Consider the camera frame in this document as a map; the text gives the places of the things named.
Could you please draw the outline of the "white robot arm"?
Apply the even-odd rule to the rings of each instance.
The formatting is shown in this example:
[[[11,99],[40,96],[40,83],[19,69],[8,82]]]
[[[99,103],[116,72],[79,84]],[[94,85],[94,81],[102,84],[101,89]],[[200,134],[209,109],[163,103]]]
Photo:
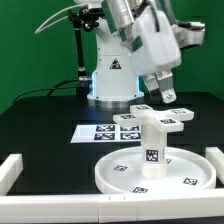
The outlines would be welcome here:
[[[181,53],[166,14],[155,0],[73,0],[86,28],[96,29],[97,66],[88,99],[108,107],[144,96],[176,100],[171,69]]]

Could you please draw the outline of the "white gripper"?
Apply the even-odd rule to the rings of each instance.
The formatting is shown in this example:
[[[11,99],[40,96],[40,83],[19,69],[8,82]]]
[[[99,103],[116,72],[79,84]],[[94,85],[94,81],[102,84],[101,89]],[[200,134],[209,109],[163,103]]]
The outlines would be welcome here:
[[[159,31],[152,11],[145,10],[132,24],[125,45],[133,73],[144,75],[142,79],[151,99],[171,103],[176,100],[176,93],[169,69],[181,64],[181,52],[165,13],[157,11],[156,15]],[[157,80],[152,73],[157,73]]]

